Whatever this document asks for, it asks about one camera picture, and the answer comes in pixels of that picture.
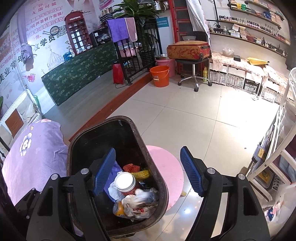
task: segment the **suitcase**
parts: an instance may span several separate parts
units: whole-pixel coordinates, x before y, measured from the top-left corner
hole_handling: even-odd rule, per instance
[[[204,41],[179,41],[167,47],[169,58],[203,60],[211,58],[212,52],[208,42]]]

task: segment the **round pink stool top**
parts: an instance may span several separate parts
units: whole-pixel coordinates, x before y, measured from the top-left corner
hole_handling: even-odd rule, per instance
[[[182,167],[171,153],[157,146],[146,146],[152,160],[168,187],[169,210],[180,197],[183,190],[184,176]]]

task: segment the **pink bucket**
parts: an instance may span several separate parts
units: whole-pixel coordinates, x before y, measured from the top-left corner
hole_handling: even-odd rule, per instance
[[[169,71],[169,77],[175,76],[175,68],[176,68],[176,61],[173,58],[167,59],[167,60],[155,60],[157,62],[157,65],[166,65],[170,68]]]

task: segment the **white jar lid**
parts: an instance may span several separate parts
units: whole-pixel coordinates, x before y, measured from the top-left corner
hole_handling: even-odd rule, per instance
[[[136,185],[135,177],[129,172],[122,172],[115,177],[114,184],[121,192],[129,192]]]

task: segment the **metal bolt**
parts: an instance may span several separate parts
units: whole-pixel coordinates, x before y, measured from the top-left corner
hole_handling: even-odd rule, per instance
[[[89,170],[87,168],[83,168],[80,173],[81,174],[88,174]]]
[[[244,174],[238,174],[238,177],[240,180],[244,180],[246,178],[246,176]]]
[[[210,174],[214,174],[216,171],[215,171],[214,168],[208,168],[207,172],[210,173]]]
[[[56,180],[58,178],[57,174],[52,174],[52,176],[50,177],[52,180]]]

